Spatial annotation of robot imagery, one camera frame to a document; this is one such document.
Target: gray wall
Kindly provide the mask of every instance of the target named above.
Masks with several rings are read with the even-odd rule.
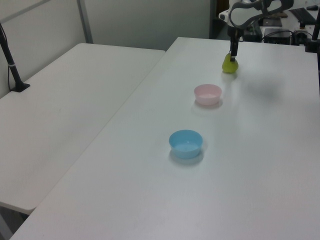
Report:
[[[215,0],[82,0],[93,43],[167,50],[177,37],[209,38]]]
[[[22,81],[85,42],[76,0],[50,0],[2,26]],[[7,61],[0,50],[0,98],[9,92],[7,71]]]

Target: table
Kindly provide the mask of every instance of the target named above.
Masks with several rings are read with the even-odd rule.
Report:
[[[319,239],[317,55],[243,42],[225,74],[229,47],[179,37],[12,240]],[[207,83],[217,106],[194,102]],[[180,129],[200,156],[172,155]]]
[[[0,206],[30,214],[163,55],[79,44],[0,99]]]

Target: black stand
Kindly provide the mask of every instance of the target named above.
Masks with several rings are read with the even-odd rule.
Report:
[[[318,11],[318,16],[316,17],[312,38],[308,39],[305,44],[305,51],[307,53],[318,52],[318,48],[320,46],[320,41],[318,40],[319,32],[320,32],[320,9]]]
[[[8,66],[9,66],[9,68],[11,70],[12,76],[13,76],[14,81],[15,81],[15,87],[13,89],[11,89],[11,91],[21,93],[23,90],[25,90],[28,87],[30,87],[30,85],[26,84],[26,83],[23,83],[21,81],[21,78],[19,76],[16,64],[15,64],[15,62],[14,62],[14,60],[12,58],[12,55],[10,53],[8,42],[7,42],[7,39],[5,37],[5,33],[3,32],[3,28],[1,26],[1,23],[0,23],[0,44],[1,44],[2,51],[4,53],[4,56],[6,58],[6,61],[8,63]]]

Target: green pear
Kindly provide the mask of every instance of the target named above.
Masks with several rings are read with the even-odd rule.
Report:
[[[223,64],[222,64],[222,70],[224,73],[227,73],[227,74],[233,74],[239,68],[239,64],[238,64],[237,60],[230,61],[230,59],[231,59],[231,54],[228,53],[225,56]]]

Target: plastic bowl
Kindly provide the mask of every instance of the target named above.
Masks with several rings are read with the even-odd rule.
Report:
[[[205,106],[217,104],[221,94],[221,88],[213,84],[203,84],[194,89],[195,100]]]
[[[181,159],[192,159],[201,150],[203,139],[199,133],[192,130],[180,130],[169,138],[173,153]]]

